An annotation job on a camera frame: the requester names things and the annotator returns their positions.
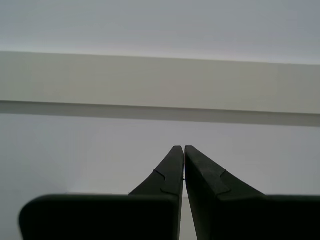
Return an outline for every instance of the white shelf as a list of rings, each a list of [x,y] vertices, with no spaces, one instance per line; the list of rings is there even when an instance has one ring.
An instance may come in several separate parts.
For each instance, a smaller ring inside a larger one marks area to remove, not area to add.
[[[320,114],[320,65],[0,52],[0,101]]]

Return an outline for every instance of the white surface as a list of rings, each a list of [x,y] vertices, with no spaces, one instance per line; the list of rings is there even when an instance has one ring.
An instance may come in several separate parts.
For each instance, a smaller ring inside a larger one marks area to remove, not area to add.
[[[318,0],[1,0],[0,50],[320,63]]]
[[[320,65],[0,52],[0,101],[320,114]]]
[[[319,127],[0,114],[0,239],[19,239],[19,210],[40,195],[129,193],[173,145],[263,193],[320,195],[319,142]]]

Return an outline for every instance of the white wall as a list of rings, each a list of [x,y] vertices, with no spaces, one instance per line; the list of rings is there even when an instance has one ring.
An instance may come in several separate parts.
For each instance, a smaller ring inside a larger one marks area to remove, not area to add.
[[[205,111],[183,112],[203,116],[205,122],[201,122],[183,121],[183,114],[180,118],[173,114],[177,119],[173,120],[172,109],[162,109],[161,120],[156,120],[157,110],[152,108],[130,108],[128,113],[126,108],[106,107],[99,110],[99,117],[93,117],[85,113],[86,107],[68,107],[69,112],[74,109],[78,115],[82,111],[83,116],[62,116],[63,111],[58,111],[62,106],[40,106],[47,112],[54,107],[56,115],[26,114],[35,112],[24,104],[7,109],[24,114],[1,110],[0,239],[19,239],[19,210],[40,195],[129,193],[174,145],[194,145],[263,193],[320,194],[320,127],[306,126],[312,121],[307,115],[305,121],[293,120],[293,125],[282,125],[281,119],[296,116],[272,114],[267,114],[270,124],[268,120],[265,124],[246,124],[252,117],[245,112],[237,113],[233,123],[221,123],[221,117],[229,118],[229,113],[206,117]],[[312,118],[320,123],[320,116]],[[182,216],[181,239],[194,240],[190,210],[188,203],[184,204],[183,214],[187,216]]]
[[[320,63],[318,0],[1,0],[0,50]]]

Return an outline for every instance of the gray wall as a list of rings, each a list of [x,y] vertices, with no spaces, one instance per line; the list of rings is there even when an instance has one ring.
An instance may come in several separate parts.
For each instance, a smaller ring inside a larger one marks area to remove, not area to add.
[[[263,193],[320,195],[320,116],[1,106],[0,239],[19,239],[19,210],[38,196],[129,193],[174,145],[194,145]],[[195,239],[183,204],[181,239]]]

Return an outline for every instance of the black plastic part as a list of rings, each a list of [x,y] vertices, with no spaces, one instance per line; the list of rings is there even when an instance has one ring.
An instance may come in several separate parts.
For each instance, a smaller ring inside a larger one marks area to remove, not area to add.
[[[198,240],[320,238],[319,196],[266,196],[193,146],[185,178]]]
[[[184,153],[175,146],[156,171],[129,195],[61,194],[37,198],[20,213],[22,237],[178,240],[183,171]]]

